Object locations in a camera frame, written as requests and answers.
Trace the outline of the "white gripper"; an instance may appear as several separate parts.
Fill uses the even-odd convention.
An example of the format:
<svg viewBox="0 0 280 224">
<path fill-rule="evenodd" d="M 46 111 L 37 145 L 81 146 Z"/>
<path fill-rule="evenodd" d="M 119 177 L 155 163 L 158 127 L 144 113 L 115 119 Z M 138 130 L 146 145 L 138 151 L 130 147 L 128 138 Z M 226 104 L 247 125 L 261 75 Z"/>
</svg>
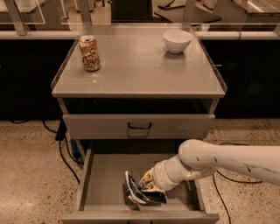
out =
<svg viewBox="0 0 280 224">
<path fill-rule="evenodd" d="M 166 192 L 170 191 L 178 185 L 170 179 L 165 169 L 166 160 L 158 162 L 155 166 L 149 169 L 140 179 L 143 185 L 141 192 Z"/>
</svg>

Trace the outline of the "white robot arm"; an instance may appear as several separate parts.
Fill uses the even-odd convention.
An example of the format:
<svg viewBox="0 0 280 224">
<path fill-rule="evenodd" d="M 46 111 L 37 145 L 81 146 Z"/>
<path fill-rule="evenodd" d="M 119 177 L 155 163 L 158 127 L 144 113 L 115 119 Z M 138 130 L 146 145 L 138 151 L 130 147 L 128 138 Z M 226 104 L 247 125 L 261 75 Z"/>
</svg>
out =
<svg viewBox="0 0 280 224">
<path fill-rule="evenodd" d="M 219 168 L 280 185 L 280 147 L 216 145 L 190 139 L 179 146 L 176 156 L 156 163 L 140 182 L 149 192 L 166 192 L 182 181 L 211 176 Z"/>
</svg>

